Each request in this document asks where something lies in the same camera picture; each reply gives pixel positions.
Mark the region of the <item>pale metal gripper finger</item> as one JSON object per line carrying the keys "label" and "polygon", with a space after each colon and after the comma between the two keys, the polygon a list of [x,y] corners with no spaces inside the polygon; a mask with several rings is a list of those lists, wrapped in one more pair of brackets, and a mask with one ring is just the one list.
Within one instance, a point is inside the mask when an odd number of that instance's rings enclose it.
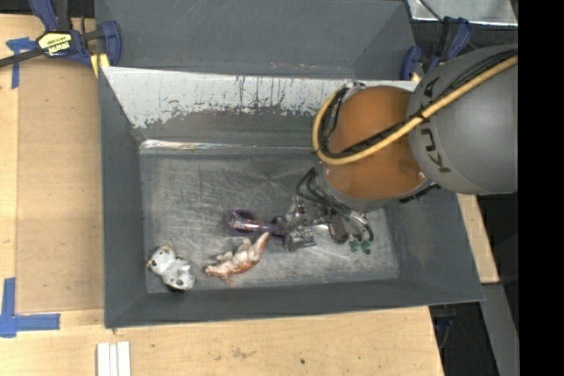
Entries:
{"label": "pale metal gripper finger", "polygon": [[283,220],[286,230],[303,230],[308,225],[306,204],[302,197],[293,197],[289,208],[283,214]]}
{"label": "pale metal gripper finger", "polygon": [[287,252],[295,252],[305,247],[316,246],[315,234],[311,230],[295,230],[283,238],[283,248]]}

